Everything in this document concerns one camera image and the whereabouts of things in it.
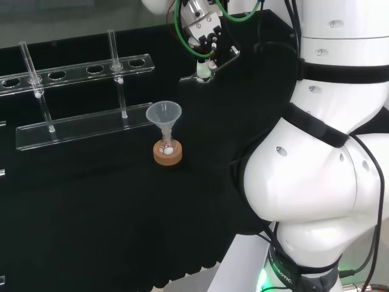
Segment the plastic funnel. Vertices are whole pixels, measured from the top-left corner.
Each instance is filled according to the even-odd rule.
[[[178,103],[163,101],[152,104],[146,111],[146,117],[166,133],[174,126],[181,112],[181,106]]]

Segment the funnel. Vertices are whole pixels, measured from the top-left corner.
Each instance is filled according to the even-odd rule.
[[[169,101],[154,103],[146,111],[147,119],[162,130],[162,140],[153,148],[154,158],[159,164],[174,165],[182,158],[181,144],[171,138],[171,129],[181,112],[177,103]]]

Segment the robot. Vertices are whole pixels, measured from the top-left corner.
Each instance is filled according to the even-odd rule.
[[[154,13],[166,12],[170,4],[170,0],[142,1]],[[204,18],[207,21],[209,13],[214,19],[216,12],[204,4],[194,17],[191,4],[203,1],[187,2],[182,16],[192,37],[201,43],[193,29]],[[281,268],[271,246],[265,271],[272,285],[341,292],[337,262],[343,251],[389,217],[389,135],[349,136],[388,99],[389,1],[297,3],[301,78],[286,114],[250,157],[244,190],[260,218],[279,222],[275,234],[284,255],[310,272],[301,275],[305,286],[296,287],[298,279],[286,273],[293,266]],[[285,5],[281,0],[267,0],[265,9],[284,18],[281,5]],[[217,21],[207,32],[215,29]],[[215,72],[211,60],[208,68]]]

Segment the black tablecloth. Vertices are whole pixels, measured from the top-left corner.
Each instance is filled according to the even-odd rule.
[[[230,25],[242,57],[210,85],[179,83],[195,61],[167,26],[117,33],[120,56],[149,53],[151,75],[125,78],[127,105],[172,100],[173,137],[184,158],[156,165],[156,126],[15,150],[15,127],[43,121],[31,93],[0,98],[0,275],[12,292],[149,291],[221,261],[235,234],[258,219],[234,191],[227,164],[274,124],[294,87],[295,58],[282,47],[256,54],[257,22]],[[264,13],[261,38],[290,41]],[[37,69],[109,58],[106,35],[29,46]],[[0,75],[24,72],[17,47],[0,50]],[[113,80],[46,90],[53,119],[117,108]],[[389,130],[383,110],[363,131]]]

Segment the acrylic stand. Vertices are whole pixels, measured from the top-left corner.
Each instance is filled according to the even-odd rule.
[[[151,125],[146,110],[151,103],[126,106],[123,76],[154,70],[148,54],[119,58],[115,33],[108,30],[111,60],[36,71],[26,42],[20,42],[28,72],[0,77],[0,96],[32,91],[38,100],[44,122],[16,128],[16,149],[28,150],[62,142],[98,136]],[[94,114],[52,120],[44,96],[45,88],[114,78],[120,108]]]

